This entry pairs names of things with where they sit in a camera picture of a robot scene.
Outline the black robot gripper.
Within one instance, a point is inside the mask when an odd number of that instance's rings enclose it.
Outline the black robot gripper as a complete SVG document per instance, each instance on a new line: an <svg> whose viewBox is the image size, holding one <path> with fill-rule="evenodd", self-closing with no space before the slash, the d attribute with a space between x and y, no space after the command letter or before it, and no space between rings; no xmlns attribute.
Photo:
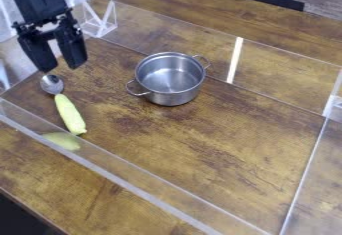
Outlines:
<svg viewBox="0 0 342 235"><path fill-rule="evenodd" d="M70 69L86 59L82 32L65 0L13 0L22 22L12 24L17 41L37 70L48 73L57 67L48 40L56 39L64 60Z"/></svg>

